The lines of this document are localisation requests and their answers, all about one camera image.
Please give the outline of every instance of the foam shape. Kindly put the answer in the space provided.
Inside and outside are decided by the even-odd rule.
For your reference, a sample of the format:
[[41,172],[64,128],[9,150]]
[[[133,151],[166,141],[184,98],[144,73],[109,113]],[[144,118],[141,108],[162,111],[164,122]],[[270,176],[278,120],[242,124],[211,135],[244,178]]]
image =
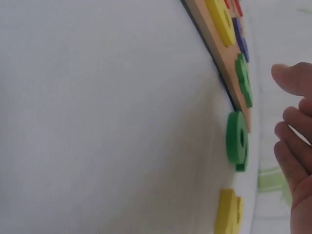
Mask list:
[[240,51],[245,55],[245,59],[247,62],[249,62],[249,52],[248,52],[248,47],[245,38],[243,37],[243,30],[242,26],[240,24],[240,20],[238,17],[235,17],[232,19],[233,21],[233,26],[235,30],[235,36],[237,40],[238,47]]
[[239,0],[234,0],[234,2],[235,2],[235,5],[236,5],[236,8],[238,10],[239,16],[243,17],[244,14],[243,14],[242,8],[240,6]]
[[231,7],[231,0],[224,0],[228,9]]
[[248,154],[248,128],[241,111],[230,113],[226,132],[226,148],[230,163],[244,164]]
[[244,202],[235,191],[221,191],[219,211],[214,226],[214,234],[238,234],[243,220]]
[[224,0],[206,0],[215,27],[225,46],[236,44],[232,18]]
[[247,107],[251,108],[253,106],[253,94],[249,82],[248,66],[243,54],[238,54],[235,66],[240,90],[245,97]]

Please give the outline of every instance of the red foam shape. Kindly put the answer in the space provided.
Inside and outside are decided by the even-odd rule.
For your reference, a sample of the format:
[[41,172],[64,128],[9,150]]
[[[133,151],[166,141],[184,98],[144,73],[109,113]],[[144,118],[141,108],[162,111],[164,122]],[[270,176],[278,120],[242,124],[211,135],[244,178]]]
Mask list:
[[225,1],[225,4],[228,8],[231,7],[231,0],[224,0]]
[[243,17],[244,15],[243,15],[242,8],[240,7],[239,0],[234,0],[234,2],[235,2],[235,5],[236,5],[236,7],[238,9],[239,16]]

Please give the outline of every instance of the hand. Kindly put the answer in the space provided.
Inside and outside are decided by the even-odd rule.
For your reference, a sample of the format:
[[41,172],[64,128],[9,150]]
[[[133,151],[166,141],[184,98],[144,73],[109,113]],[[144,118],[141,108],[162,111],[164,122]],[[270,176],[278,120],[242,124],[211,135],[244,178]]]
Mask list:
[[284,111],[283,122],[275,127],[280,141],[274,152],[292,193],[291,233],[312,233],[312,147],[299,138],[289,126],[312,143],[312,64],[272,67],[275,82],[286,92],[304,98],[298,109]]

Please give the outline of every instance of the yellow foam shape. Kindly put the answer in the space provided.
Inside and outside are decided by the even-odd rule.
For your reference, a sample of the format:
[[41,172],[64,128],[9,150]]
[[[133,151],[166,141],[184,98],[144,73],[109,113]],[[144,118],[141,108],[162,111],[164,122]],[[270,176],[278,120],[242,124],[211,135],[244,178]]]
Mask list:
[[225,46],[235,45],[236,37],[232,17],[224,0],[206,0],[214,24]]
[[244,203],[235,191],[221,191],[219,212],[214,226],[214,234],[238,234],[241,228]]

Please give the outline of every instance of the wooden board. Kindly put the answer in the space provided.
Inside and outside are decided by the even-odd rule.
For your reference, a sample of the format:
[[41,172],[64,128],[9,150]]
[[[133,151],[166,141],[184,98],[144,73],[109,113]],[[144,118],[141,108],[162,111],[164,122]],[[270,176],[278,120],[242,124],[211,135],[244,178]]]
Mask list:
[[[217,66],[220,69],[221,75],[229,90],[230,96],[234,102],[235,108],[241,110],[247,122],[248,130],[251,131],[251,111],[246,106],[244,95],[240,91],[239,81],[236,74],[235,60],[237,55],[241,53],[238,44],[226,47],[215,27],[214,21],[207,8],[205,0],[185,0],[187,7],[196,21],[211,53],[214,57]],[[234,0],[231,1],[230,14],[233,17],[239,17],[239,13]]]

